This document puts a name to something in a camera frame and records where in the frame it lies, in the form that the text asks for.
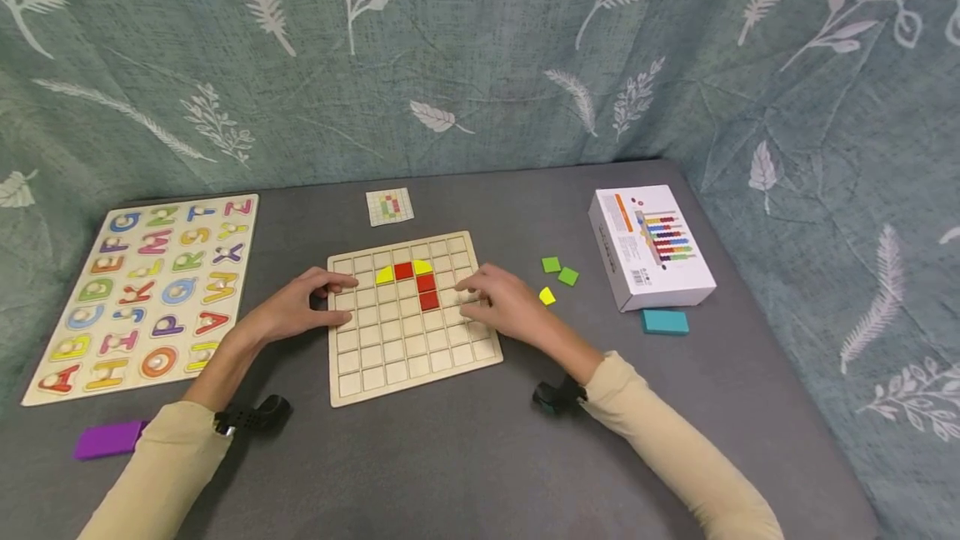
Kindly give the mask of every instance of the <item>person's left hand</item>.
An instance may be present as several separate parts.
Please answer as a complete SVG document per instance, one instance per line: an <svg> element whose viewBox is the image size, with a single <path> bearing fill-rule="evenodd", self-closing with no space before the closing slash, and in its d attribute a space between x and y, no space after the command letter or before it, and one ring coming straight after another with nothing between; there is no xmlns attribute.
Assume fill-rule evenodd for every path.
<svg viewBox="0 0 960 540"><path fill-rule="evenodd" d="M358 281L348 275L310 267L254 308L234 331L248 334L257 343L272 343L313 328L347 323L353 316L349 311L314 311L310 308L310 294L327 298L329 293L340 293L343 288L356 285Z"/></svg>

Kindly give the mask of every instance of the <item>red square tile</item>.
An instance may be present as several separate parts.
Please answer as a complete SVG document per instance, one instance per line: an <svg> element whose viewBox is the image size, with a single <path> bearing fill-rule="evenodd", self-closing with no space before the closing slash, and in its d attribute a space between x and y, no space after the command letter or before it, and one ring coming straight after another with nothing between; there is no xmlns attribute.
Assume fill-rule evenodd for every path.
<svg viewBox="0 0 960 540"><path fill-rule="evenodd" d="M417 275L417 292L425 293L428 290L437 289L437 281L433 279L433 274L424 273L423 275Z"/></svg>
<svg viewBox="0 0 960 540"><path fill-rule="evenodd" d="M414 263L402 262L398 266L393 266L393 275L397 276L397 280L414 277Z"/></svg>
<svg viewBox="0 0 960 540"><path fill-rule="evenodd" d="M440 298L437 298L436 290L421 294L421 311L432 311L434 308L440 308Z"/></svg>

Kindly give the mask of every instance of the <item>green square tile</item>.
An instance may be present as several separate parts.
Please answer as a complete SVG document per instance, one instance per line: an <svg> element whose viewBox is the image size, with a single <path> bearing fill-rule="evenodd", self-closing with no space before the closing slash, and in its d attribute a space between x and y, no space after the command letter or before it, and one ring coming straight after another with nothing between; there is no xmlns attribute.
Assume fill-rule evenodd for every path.
<svg viewBox="0 0 960 540"><path fill-rule="evenodd" d="M558 277L558 279L560 279L561 282L566 283L568 286L573 286L579 277L579 273L576 273L576 271L569 267L564 267L560 272L560 277Z"/></svg>
<svg viewBox="0 0 960 540"><path fill-rule="evenodd" d="M560 271L560 258L543 257L541 258L541 263L543 263L543 273L557 273Z"/></svg>

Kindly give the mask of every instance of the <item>wooden alphabet puzzle board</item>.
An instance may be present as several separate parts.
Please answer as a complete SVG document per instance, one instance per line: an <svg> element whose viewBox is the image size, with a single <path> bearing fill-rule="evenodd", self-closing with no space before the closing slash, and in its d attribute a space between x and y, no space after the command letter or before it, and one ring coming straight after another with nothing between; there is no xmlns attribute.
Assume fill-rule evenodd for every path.
<svg viewBox="0 0 960 540"><path fill-rule="evenodd" d="M478 269L469 232L334 255L327 269L360 282L330 296L353 313L329 333L334 407L503 362L497 332L461 317L476 296L453 289Z"/></svg>
<svg viewBox="0 0 960 540"><path fill-rule="evenodd" d="M238 315L257 194L107 214L21 405L195 378Z"/></svg>

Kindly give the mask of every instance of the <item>beige sleeve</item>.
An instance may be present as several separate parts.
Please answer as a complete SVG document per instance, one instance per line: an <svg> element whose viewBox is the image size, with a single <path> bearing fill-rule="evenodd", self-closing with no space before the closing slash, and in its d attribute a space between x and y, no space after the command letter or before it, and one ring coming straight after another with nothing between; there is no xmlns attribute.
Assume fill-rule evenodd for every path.
<svg viewBox="0 0 960 540"><path fill-rule="evenodd" d="M783 540L757 489L616 352L593 374L582 406L633 446L687 504L707 540Z"/></svg>
<svg viewBox="0 0 960 540"><path fill-rule="evenodd" d="M209 409L195 402L160 409L78 540L174 538L229 446L213 431Z"/></svg>

